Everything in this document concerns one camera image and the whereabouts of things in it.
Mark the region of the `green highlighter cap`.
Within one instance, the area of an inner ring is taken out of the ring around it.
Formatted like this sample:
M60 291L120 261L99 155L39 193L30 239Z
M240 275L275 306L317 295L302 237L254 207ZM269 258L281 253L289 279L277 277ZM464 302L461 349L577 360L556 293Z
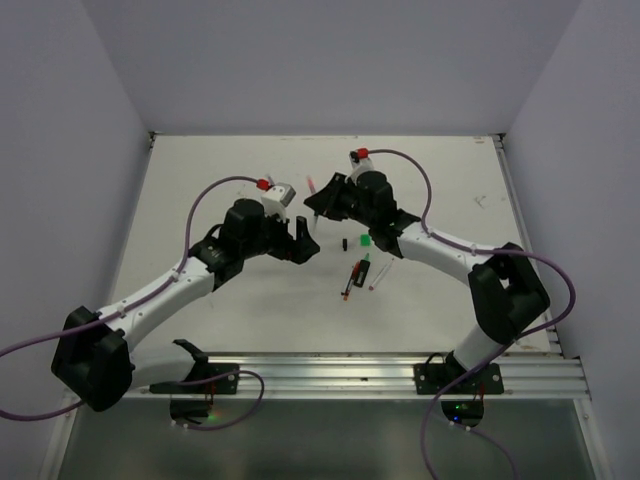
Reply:
M362 247L369 247L371 244L372 244L372 240L369 234L362 234L360 236L360 245Z

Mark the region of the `right black base bracket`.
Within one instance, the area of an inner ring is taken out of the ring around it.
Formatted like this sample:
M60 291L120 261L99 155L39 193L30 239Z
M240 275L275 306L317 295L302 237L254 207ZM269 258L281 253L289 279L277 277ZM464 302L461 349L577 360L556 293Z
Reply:
M449 384L451 387L445 391L449 395L501 395L505 392L497 363L466 370L452 352L431 354L424 362L413 365L413 374L418 395L435 395Z

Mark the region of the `left black base bracket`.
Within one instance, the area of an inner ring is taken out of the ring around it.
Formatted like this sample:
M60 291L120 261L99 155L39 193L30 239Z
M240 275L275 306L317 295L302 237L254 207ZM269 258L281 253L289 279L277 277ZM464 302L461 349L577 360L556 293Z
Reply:
M236 363L199 363L183 380L153 384L149 391L152 394L234 395L239 370Z

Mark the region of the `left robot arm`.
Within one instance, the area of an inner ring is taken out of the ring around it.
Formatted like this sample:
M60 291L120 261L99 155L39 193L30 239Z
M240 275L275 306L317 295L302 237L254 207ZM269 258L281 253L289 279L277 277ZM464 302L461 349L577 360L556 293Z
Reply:
M304 217L297 217L296 231L290 233L287 221L267 215L260 202L238 200L224 221L188 245L185 257L162 277L97 312L85 307L71 312L52 373L96 412L140 386L197 392L217 372L193 343L178 339L166 351L140 356L136 347L181 309L236 277L247 260L269 255L301 265L319 250Z

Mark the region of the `green black highlighter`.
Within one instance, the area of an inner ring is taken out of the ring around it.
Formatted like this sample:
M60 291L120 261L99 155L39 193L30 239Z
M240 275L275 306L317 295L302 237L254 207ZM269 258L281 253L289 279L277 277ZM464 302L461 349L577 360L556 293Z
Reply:
M354 277L353 286L357 288L362 288L365 284L365 280L367 278L369 269L371 266L370 255L366 254L359 262L356 270L356 274Z

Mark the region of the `pink clear pen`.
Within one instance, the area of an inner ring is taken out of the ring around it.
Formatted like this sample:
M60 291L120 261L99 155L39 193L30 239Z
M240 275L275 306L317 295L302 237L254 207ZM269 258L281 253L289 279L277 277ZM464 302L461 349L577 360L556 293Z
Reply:
M309 175L306 176L306 182L307 182L307 186L309 188L310 194L311 195L315 195L316 194L316 187L315 187L315 184L314 184L313 179L311 178L311 176L309 176Z

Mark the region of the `black base bracket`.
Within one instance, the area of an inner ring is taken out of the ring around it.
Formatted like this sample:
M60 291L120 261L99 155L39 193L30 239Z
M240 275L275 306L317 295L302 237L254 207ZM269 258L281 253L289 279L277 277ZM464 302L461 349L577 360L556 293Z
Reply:
M149 391L152 394L234 395L239 370L236 363L199 363L183 380L153 384Z
M424 362L413 365L413 374L418 395L435 395L449 384L451 387L445 391L449 395L501 395L505 392L497 363L466 370L452 352L431 354Z

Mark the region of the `aluminium mounting rail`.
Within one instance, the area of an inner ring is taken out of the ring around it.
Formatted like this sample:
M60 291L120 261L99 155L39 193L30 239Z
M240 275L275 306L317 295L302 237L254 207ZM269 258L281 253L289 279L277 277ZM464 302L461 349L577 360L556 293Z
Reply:
M135 355L161 353L169 347L141 350ZM429 356L205 354L209 363L239 365L235 394L246 395L264 382L271 396L282 399L411 399L419 396L413 379L413 365L424 362ZM590 395L583 367L577 360L554 355L516 355L492 363L500 367L505 392L501 395L478 394L506 399L585 399ZM140 386L129 391L150 392L149 387Z

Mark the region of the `pink white marker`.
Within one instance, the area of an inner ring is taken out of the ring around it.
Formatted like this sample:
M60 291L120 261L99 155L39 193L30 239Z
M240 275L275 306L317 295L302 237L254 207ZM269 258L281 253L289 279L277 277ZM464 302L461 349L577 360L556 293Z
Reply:
M385 278L385 276L388 274L389 270L391 269L394 263L395 263L395 259L392 258L384 265L384 267L379 271L379 273L375 276L375 278L369 285L368 287L369 291L373 292L376 290L376 288L378 287L380 282Z

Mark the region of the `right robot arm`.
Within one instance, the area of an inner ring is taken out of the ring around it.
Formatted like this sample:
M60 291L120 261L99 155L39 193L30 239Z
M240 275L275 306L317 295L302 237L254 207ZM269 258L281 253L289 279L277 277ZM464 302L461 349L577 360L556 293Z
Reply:
M546 289L518 245L507 243L480 254L469 242L425 230L418 216L397 206L381 172L366 172L355 180L337 173L304 204L326 219L360 223L380 250L425 264L469 288L476 325L444 360L442 376L454 391L476 386L480 363L515 341L550 306Z

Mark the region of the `orange clear pen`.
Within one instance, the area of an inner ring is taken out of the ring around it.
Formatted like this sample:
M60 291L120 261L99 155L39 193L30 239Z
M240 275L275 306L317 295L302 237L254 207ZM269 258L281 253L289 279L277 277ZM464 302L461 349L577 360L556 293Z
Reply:
M359 264L360 262L357 261L350 272L349 278L347 280L347 283L345 285L344 291L342 292L342 298L344 301L347 301L351 292L351 289L353 288L353 284L355 282L355 279L357 277L358 274L358 270L359 270Z

